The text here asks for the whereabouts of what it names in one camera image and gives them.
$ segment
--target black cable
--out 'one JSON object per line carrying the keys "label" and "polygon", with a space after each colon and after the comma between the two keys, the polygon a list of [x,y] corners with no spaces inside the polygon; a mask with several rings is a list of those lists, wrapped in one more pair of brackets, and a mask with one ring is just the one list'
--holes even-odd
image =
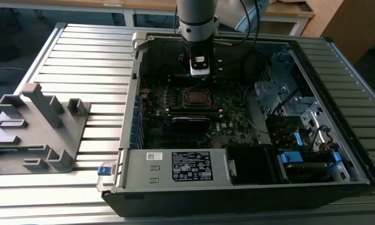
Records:
{"label": "black cable", "polygon": [[309,145],[309,150],[311,150],[313,146],[314,146],[314,143],[315,143],[315,139],[317,139],[317,135],[318,135],[318,132],[323,129],[323,128],[329,128],[327,125],[321,125],[319,128],[317,128],[314,134],[313,134],[313,139],[311,139],[311,143]]}
{"label": "black cable", "polygon": [[176,34],[176,30],[175,30],[175,27],[176,27],[176,14],[178,14],[178,6],[175,8],[175,15],[174,15],[174,34]]}
{"label": "black cable", "polygon": [[244,13],[246,13],[246,18],[247,18],[247,23],[248,23],[248,30],[247,30],[247,34],[246,34],[246,37],[243,38],[243,40],[236,42],[236,43],[232,43],[231,46],[236,46],[236,45],[243,44],[246,42],[247,38],[248,38],[250,31],[251,31],[251,22],[250,22],[248,12],[247,12],[243,0],[240,0],[240,3],[242,3],[243,9],[244,9]]}
{"label": "black cable", "polygon": [[247,55],[250,55],[251,51],[255,48],[256,39],[258,39],[258,33],[259,33],[259,30],[260,30],[260,10],[259,10],[259,7],[258,7],[258,1],[254,0],[254,2],[255,2],[255,7],[256,7],[256,34],[255,34],[255,38],[254,38],[254,42],[252,42],[251,48],[250,48],[248,52],[244,53],[238,59],[224,63],[223,65],[220,65],[220,67],[228,66],[228,65],[234,64],[235,62],[240,61],[243,58],[247,57]]}
{"label": "black cable", "polygon": [[293,99],[293,97],[295,96],[295,94],[299,92],[299,87],[293,91],[293,93],[290,93],[290,95],[287,96],[287,98],[278,104],[278,106],[275,107],[275,109],[273,110],[273,114],[275,114],[277,110],[281,109],[283,107],[283,105]]}

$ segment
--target blue tab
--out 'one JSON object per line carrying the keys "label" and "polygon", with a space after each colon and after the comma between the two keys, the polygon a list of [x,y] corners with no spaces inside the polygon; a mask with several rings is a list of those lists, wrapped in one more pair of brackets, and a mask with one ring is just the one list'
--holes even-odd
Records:
{"label": "blue tab", "polygon": [[333,155],[334,155],[334,158],[335,158],[335,161],[337,161],[337,162],[342,161],[339,152],[334,152]]}
{"label": "blue tab", "polygon": [[99,169],[98,169],[99,176],[111,176],[111,169],[112,169],[112,167],[110,167],[110,166],[99,166]]}
{"label": "blue tab", "polygon": [[286,154],[281,154],[281,159],[282,159],[282,163],[287,163],[289,160],[287,160],[287,157],[286,157]]}
{"label": "blue tab", "polygon": [[303,158],[299,151],[286,151],[282,155],[283,163],[303,163]]}
{"label": "blue tab", "polygon": [[302,141],[302,138],[301,138],[301,134],[298,132],[295,132],[294,135],[295,135],[295,138],[298,140],[298,145],[303,146],[303,141]]}

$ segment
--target aluminum extrusion table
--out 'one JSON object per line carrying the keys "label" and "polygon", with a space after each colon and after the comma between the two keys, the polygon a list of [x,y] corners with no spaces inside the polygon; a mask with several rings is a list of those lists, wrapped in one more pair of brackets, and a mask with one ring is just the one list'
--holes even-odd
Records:
{"label": "aluminum extrusion table", "polygon": [[[131,39],[136,31],[172,33],[170,29],[57,24],[15,94],[20,93],[25,82],[36,82],[41,84],[43,92],[56,95],[60,101],[80,98],[92,103],[76,166],[67,174],[0,176],[0,225],[191,224],[244,220],[326,224],[337,219],[339,224],[363,224],[375,221],[375,193],[343,199],[317,210],[172,218],[122,218],[116,215],[96,190],[98,166],[118,158],[132,65]],[[222,35],[239,36],[236,33]],[[375,93],[335,44],[322,38],[260,37],[298,41],[375,161]]]}

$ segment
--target warning label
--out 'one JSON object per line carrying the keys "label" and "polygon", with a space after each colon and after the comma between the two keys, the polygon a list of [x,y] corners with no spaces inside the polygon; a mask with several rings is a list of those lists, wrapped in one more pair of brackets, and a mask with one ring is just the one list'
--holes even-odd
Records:
{"label": "warning label", "polygon": [[212,180],[210,151],[172,153],[172,180]]}

